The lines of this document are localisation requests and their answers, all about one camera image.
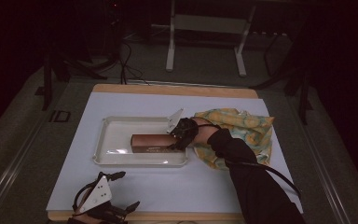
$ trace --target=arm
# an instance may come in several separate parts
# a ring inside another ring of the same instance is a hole
[[[206,122],[195,119],[198,124]],[[200,127],[194,143],[211,145],[216,155],[230,161],[257,162],[254,152],[227,129]],[[247,224],[305,223],[296,205],[267,171],[247,166],[228,165]]]

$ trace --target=towel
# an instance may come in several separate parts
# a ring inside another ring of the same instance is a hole
[[[255,116],[235,108],[217,108],[198,112],[194,117],[207,119],[213,124],[229,129],[232,137],[245,141],[255,153],[258,163],[269,165],[274,117]],[[196,144],[194,150],[197,156],[211,168],[227,170],[224,160],[217,158],[210,146]]]

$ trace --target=clear plastic tray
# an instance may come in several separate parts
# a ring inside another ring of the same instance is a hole
[[[170,118],[108,117],[103,119],[98,146],[92,157],[100,165],[183,166],[186,150],[175,153],[132,153],[133,134],[167,134]]]

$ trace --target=dark background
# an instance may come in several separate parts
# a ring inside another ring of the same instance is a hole
[[[80,17],[74,2],[68,2],[0,1],[0,116],[24,81],[42,66],[48,40],[62,44],[67,52],[85,60],[87,48],[100,47],[102,23],[106,20],[102,17],[103,4],[74,1]],[[232,9],[228,15],[229,9],[221,11],[217,1],[209,2],[203,9],[206,15],[242,17],[236,11],[236,1],[226,1]],[[130,0],[122,10],[113,13],[122,13],[127,23],[147,37],[147,24],[169,24],[169,8],[167,0]],[[180,9],[189,11],[192,7],[184,0]],[[85,22],[88,15],[94,25]],[[274,29],[284,27],[277,21],[292,19],[296,23],[301,18],[298,11],[285,11],[281,5],[262,6],[257,9],[251,29],[275,32]],[[82,33],[82,29],[89,29],[93,35]],[[313,62],[311,85],[317,89],[358,169],[358,1],[336,2],[312,14],[306,38],[297,47],[302,60]]]

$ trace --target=floral cloth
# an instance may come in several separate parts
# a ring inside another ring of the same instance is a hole
[[[219,108],[198,112],[194,117],[207,119],[213,124],[229,129],[232,137],[246,142],[255,153],[257,162],[269,165],[271,156],[271,134],[273,117],[262,117],[238,111],[235,108]],[[217,158],[214,151],[207,145],[194,146],[197,156],[214,169],[226,170],[225,162]]]

